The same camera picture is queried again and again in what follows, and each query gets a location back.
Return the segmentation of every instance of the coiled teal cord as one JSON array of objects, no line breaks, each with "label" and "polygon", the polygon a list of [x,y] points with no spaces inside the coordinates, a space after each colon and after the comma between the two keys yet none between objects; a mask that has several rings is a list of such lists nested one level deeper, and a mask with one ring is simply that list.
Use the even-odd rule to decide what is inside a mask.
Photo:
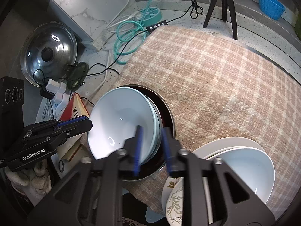
[{"label": "coiled teal cord", "polygon": [[[144,14],[143,14],[143,16],[142,16],[142,18],[139,22],[136,22],[136,21],[133,21],[133,20],[128,20],[128,21],[125,21],[125,22],[118,25],[117,30],[116,30],[117,39],[115,41],[114,49],[113,49],[115,60],[117,59],[118,55],[120,55],[119,51],[120,51],[120,48],[123,46],[123,44],[129,42],[139,31],[144,31],[144,28],[143,28],[144,24],[142,22],[143,22],[143,20],[146,16],[146,13],[147,13],[148,8],[151,4],[151,1],[152,0],[148,0],[148,3],[146,5],[145,11],[144,11]],[[127,23],[135,24],[136,28],[131,29],[129,31],[126,31],[125,33],[120,35],[120,33],[119,33],[120,28],[123,27]],[[145,38],[146,38],[146,32],[143,33],[143,39],[142,39],[141,43],[139,44],[139,46],[144,42]],[[129,55],[129,54],[135,52],[139,46],[137,46],[135,49],[133,49],[131,51],[123,52],[123,53],[121,53],[121,55]],[[126,64],[127,63],[127,61],[120,61],[120,60],[117,60],[117,62],[119,64]]]}]

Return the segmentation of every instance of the plaid tablecloth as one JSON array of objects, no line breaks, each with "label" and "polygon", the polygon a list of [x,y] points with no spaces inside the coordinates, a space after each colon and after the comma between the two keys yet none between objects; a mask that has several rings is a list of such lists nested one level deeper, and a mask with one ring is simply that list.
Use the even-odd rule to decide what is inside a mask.
[{"label": "plaid tablecloth", "polygon": [[[162,26],[133,54],[115,87],[141,84],[163,96],[188,150],[224,137],[258,142],[276,179],[267,206],[278,218],[301,185],[301,88],[257,54],[199,31]],[[124,187],[158,213],[163,169]]]}]

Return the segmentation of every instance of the black ring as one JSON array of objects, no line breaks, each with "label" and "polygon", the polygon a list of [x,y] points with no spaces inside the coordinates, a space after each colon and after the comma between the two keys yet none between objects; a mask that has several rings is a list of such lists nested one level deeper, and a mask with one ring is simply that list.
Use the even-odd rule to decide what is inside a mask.
[{"label": "black ring", "polygon": [[64,162],[62,159],[58,161],[58,170],[60,170],[60,172],[64,171]]}]

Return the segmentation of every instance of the dark green object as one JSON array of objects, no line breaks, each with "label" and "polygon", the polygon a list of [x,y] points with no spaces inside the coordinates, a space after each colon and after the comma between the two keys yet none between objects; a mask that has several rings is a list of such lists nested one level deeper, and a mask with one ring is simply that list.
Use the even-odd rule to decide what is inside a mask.
[{"label": "dark green object", "polygon": [[297,22],[295,25],[295,32],[299,40],[301,40],[301,13],[299,13],[297,18]]},{"label": "dark green object", "polygon": [[85,62],[75,62],[74,65],[68,65],[65,69],[67,75],[67,88],[76,91],[84,82],[89,66]]}]

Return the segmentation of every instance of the tripod leg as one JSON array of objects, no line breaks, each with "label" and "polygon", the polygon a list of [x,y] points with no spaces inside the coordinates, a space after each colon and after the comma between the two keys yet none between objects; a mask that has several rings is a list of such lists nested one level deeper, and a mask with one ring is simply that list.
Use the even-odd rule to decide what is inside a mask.
[{"label": "tripod leg", "polygon": [[214,9],[215,4],[216,4],[216,1],[217,1],[217,0],[211,0],[211,2],[210,2],[209,9],[208,9],[208,13],[207,13],[207,15],[206,15],[205,22],[204,22],[204,24],[203,24],[203,27],[204,27],[204,28],[206,28],[207,25],[208,25],[208,22],[209,22],[209,19],[210,19],[211,15],[212,15],[213,9]]},{"label": "tripod leg", "polygon": [[236,13],[235,13],[235,6],[233,0],[227,0],[229,11],[230,11],[230,17],[231,17],[231,23],[232,23],[232,31],[233,31],[233,38],[237,40],[237,22],[236,22]]},{"label": "tripod leg", "polygon": [[222,19],[224,22],[227,21],[228,4],[227,0],[222,0]]}]

